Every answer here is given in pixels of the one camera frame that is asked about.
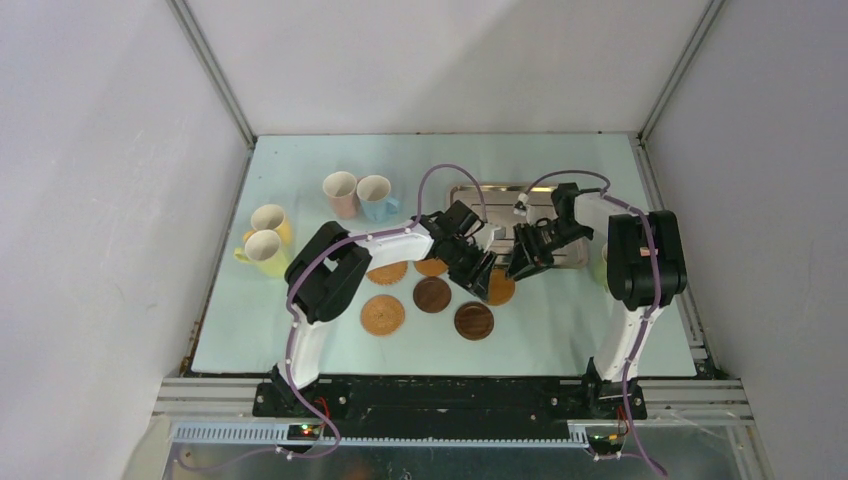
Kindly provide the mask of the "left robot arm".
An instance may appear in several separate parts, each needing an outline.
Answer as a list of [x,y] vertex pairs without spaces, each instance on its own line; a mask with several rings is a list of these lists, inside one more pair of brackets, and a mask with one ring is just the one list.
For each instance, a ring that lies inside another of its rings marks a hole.
[[311,384],[320,374],[327,327],[349,307],[368,272],[399,262],[438,259],[447,265],[451,282],[486,301],[497,258],[492,245],[504,235],[504,227],[461,201],[380,231],[352,232],[336,221],[323,224],[284,275],[285,307],[293,323],[277,365],[286,381],[278,391],[278,404],[292,416],[312,411],[316,390]]

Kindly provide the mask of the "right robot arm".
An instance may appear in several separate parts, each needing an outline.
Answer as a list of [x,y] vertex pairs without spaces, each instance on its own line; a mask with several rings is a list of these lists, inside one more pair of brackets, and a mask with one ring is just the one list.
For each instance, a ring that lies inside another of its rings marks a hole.
[[509,278],[519,281],[550,270],[555,251],[577,240],[604,237],[606,282],[615,300],[609,330],[581,378],[585,411],[606,418],[635,395],[634,380],[646,340],[663,310],[688,284],[676,214],[645,212],[604,189],[558,185],[556,213],[513,226]]

